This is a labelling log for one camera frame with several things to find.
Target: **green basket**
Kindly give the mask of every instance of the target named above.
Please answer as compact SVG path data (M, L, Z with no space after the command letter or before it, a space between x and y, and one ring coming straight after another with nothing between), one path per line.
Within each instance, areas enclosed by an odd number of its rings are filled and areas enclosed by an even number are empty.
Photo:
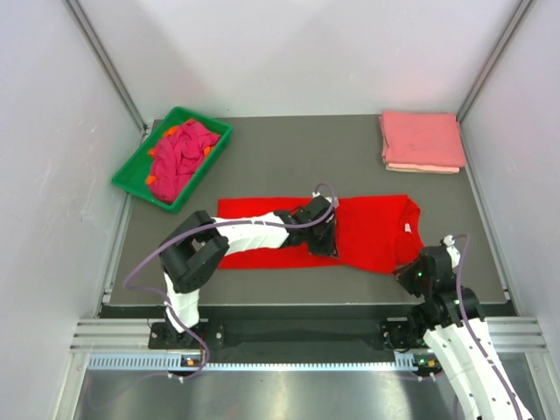
M146 185L146 178L150 173L151 163L153 162L153 158L148 156L148 150L156 146L158 140L168 129L174 125L184 123L189 118L194 118L210 131L219 134L220 140L218 140L213 150L204 159L200 168L192 175L192 178L185 185L181 194L171 204L166 204L156 199ZM136 195L156 206L160 206L168 212L178 213L210 167L214 164L215 160L228 145L231 130L231 125L225 122L197 114L189 109L176 107L167 114L167 117L151 132L146 141L140 145L127 163L116 173L113 177L113 184L121 187L124 191L132 195Z

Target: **crumpled pink fabric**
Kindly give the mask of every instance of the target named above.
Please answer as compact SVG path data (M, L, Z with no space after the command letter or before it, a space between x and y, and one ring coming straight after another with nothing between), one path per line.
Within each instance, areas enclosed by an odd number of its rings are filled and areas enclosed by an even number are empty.
M214 146L220 136L190 119L177 131L157 142L150 175L155 179L148 185L154 197L172 203L204 161L204 149Z

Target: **metal frame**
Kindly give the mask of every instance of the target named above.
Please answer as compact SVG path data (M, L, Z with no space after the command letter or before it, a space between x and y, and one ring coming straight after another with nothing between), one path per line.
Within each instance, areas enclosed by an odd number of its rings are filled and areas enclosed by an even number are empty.
M116 70L115 65L110 59L102 42L97 36L95 29L91 25L86 12L81 6L80 0L63 0L70 14L80 27L84 38L89 43L98 59L103 71L108 76L113 88L120 97L123 105L127 109L135 125L146 134L147 124L142 118L138 108L123 80ZM458 120L461 122L466 117L470 108L479 96L482 88L485 86L489 76L500 61L503 53L511 43L514 35L522 25L523 19L528 15L531 6L535 0L520 0L510 17L506 28L500 35L493 50L488 56L484 66L481 68L475 82L472 85L468 95L458 110ZM470 161L468 145L465 144L465 152L467 161ZM495 232L488 218L487 207L480 193L480 184L473 174L470 165L467 166L467 173L472 185L474 197L479 207L479 212L483 220L486 234L491 242L494 260L498 265L500 280L505 287L509 287L512 293L514 303L517 295L511 289L508 279L508 268L503 262L502 252L499 243L496 240ZM123 239L126 233L130 218L130 199L127 198L122 205L122 211L119 218L118 229L115 234L115 240L111 249L111 258L105 271L104 282L99 297L99 306L107 303L110 298L111 287L115 279L118 260L123 247ZM491 336L499 353L523 353L526 354L528 364L537 388L542 407L549 418L560 412L560 386L556 377L556 371L552 366L552 361L548 353L548 349L544 342L538 321L531 317L504 317L504 318L487 318L489 323ZM52 419L72 419L77 407L81 387L85 379L85 372L89 362L93 358L100 355L119 354L126 357L135 357L143 355L150 358L151 355L161 356L162 352L154 352L148 349L148 340L150 338L150 320L141 319L83 319L77 325L76 334L68 355L66 374L63 386L59 393L59 399L52 413ZM220 369L235 368L234 366L220 366ZM274 366L253 366L252 368L277 368ZM301 368L298 366L284 366L283 370L288 368Z

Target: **white wall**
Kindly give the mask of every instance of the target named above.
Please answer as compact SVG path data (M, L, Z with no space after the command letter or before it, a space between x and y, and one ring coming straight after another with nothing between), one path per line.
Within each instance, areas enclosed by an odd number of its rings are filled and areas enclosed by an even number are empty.
M145 119L459 110L516 0L82 0Z
M0 418L45 420L139 135L61 1L3 2L0 22Z
M463 124L513 278L560 370L560 2L539 0Z

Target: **folded pink towel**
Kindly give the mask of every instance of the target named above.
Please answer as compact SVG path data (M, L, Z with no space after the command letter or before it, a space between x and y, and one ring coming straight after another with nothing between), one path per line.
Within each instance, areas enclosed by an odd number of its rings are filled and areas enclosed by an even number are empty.
M204 149L214 146L219 135L208 131L200 122L190 119L175 133L157 142L148 185L154 197L172 203L191 176L204 161Z
M465 166L459 124L454 114L385 111L380 121L386 142L382 155L387 164L429 165L431 172L437 167L449 172Z

